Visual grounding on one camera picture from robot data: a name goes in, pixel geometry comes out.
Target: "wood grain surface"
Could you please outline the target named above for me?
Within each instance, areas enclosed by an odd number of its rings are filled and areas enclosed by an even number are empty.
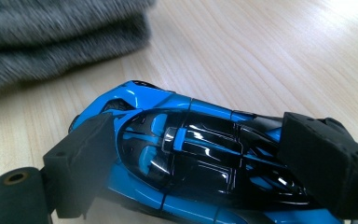
[[[0,175],[42,156],[100,94],[131,79],[232,109],[341,121],[358,142],[358,0],[158,1],[149,46],[0,91]],[[87,220],[158,223],[97,199]]]

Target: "blue toy car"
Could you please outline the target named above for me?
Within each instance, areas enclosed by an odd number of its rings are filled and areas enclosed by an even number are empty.
[[[281,118],[129,81],[97,98],[69,132],[101,113],[114,116],[117,153],[107,188],[156,214],[200,223],[342,223],[276,158]]]

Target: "car body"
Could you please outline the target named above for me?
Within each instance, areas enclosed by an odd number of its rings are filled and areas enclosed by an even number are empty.
[[[117,153],[107,188],[128,199],[201,223],[247,223],[243,211],[276,223],[341,223],[276,158],[281,118],[128,81],[97,98],[70,132],[101,113],[114,116]]]

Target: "black car window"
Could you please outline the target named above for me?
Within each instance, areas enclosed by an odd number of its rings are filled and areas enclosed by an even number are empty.
[[[145,111],[118,132],[117,146],[126,167],[155,188],[164,187],[172,173],[172,155],[162,150],[165,132],[181,125],[180,111]]]
[[[190,112],[186,120],[186,126],[195,129],[220,133],[223,136],[233,138],[235,133],[234,122],[228,119],[220,119],[209,115]]]
[[[115,110],[133,110],[135,107],[124,101],[123,99],[114,99],[108,101],[101,110],[101,113],[109,110],[109,109],[115,109]]]

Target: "gray cloth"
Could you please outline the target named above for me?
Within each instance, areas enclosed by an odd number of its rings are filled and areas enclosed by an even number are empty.
[[[147,43],[154,0],[0,0],[0,88],[55,77]]]

